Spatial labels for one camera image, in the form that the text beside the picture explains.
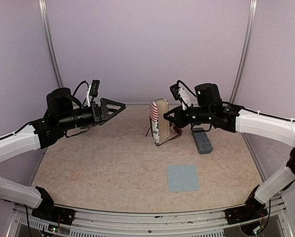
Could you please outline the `newspaper print glasses case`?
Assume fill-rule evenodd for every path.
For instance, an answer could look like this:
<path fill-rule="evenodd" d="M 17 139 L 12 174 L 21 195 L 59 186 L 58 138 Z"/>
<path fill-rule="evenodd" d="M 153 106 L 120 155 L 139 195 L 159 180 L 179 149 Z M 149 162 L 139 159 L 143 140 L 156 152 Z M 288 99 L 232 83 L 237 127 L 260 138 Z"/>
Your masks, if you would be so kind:
<path fill-rule="evenodd" d="M 149 105 L 151 135 L 156 146 L 169 139 L 170 125 L 169 121 L 164 119 L 164 114 L 168 111 L 169 104 L 164 98 L 152 101 Z"/>

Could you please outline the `blue-grey hard glasses case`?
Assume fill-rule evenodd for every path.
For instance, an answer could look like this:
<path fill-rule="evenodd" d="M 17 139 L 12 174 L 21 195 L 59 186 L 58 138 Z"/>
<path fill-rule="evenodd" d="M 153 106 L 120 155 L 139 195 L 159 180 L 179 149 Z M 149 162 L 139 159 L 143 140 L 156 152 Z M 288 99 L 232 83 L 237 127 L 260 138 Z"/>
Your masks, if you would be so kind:
<path fill-rule="evenodd" d="M 205 131 L 192 132 L 192 136 L 199 154 L 206 155 L 213 151 L 212 144 Z"/>

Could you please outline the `blue cleaning cloth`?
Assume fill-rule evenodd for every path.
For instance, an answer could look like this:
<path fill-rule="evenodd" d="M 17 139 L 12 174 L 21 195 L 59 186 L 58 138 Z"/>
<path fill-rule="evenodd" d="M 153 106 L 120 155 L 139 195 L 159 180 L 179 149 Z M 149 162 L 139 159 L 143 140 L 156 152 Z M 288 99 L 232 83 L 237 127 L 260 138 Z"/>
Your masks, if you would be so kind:
<path fill-rule="evenodd" d="M 169 192 L 192 192 L 200 189 L 196 166 L 177 164 L 167 166 Z"/>

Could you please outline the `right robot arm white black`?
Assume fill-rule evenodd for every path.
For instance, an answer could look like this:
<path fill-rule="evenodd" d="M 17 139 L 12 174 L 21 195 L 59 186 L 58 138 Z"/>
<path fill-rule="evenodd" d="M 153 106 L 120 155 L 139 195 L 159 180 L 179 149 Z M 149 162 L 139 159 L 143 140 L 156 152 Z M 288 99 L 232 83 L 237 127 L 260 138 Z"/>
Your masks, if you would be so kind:
<path fill-rule="evenodd" d="M 176 101 L 181 103 L 164 114 L 164 119 L 176 127 L 184 128 L 207 124 L 232 133 L 256 135 L 289 146 L 292 150 L 287 162 L 260 184 L 249 203 L 242 208 L 242 215 L 252 219 L 261 211 L 261 204 L 266 204 L 277 193 L 295 181 L 295 119 L 282 118 L 245 108 L 244 106 L 222 101 L 218 86 L 214 83 L 197 85 L 192 95 L 197 99 L 194 106 L 186 93 L 188 87 L 180 87 L 182 81 L 170 86 Z"/>

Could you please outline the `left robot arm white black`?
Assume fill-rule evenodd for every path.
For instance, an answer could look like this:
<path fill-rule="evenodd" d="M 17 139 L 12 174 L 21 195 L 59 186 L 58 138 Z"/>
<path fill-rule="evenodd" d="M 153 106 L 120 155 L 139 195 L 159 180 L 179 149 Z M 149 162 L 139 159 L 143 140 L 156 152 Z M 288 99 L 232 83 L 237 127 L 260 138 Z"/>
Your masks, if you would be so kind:
<path fill-rule="evenodd" d="M 17 131 L 0 137 L 0 163 L 18 155 L 42 150 L 68 137 L 75 128 L 90 128 L 103 125 L 126 109 L 125 104 L 100 99 L 100 104 L 91 102 L 83 107 L 80 100 L 63 87 L 46 97 L 47 110 L 43 118 L 30 121 Z M 41 187 L 29 187 L 0 176 L 0 199 L 38 209 L 45 218 L 52 220 L 58 208 L 50 194 Z"/>

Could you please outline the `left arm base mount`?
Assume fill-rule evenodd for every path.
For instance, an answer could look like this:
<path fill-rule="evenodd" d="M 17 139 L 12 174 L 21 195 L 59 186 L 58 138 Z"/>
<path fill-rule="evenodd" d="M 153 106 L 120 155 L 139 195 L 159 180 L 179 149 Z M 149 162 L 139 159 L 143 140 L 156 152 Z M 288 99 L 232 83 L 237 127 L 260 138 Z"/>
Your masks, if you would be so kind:
<path fill-rule="evenodd" d="M 35 187 L 42 198 L 40 205 L 32 210 L 32 216 L 57 224 L 72 225 L 75 210 L 54 205 L 50 194 L 42 187 Z"/>

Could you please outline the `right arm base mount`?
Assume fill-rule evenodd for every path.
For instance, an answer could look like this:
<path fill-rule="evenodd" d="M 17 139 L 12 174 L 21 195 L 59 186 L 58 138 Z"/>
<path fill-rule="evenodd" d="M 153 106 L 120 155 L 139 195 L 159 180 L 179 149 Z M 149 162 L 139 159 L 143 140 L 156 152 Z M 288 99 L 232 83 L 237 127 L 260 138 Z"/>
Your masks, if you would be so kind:
<path fill-rule="evenodd" d="M 255 192 L 258 187 L 259 185 L 257 185 L 252 190 L 243 205 L 228 208 L 224 211 L 228 225 L 246 222 L 268 215 L 265 204 L 261 204 L 254 198 Z"/>

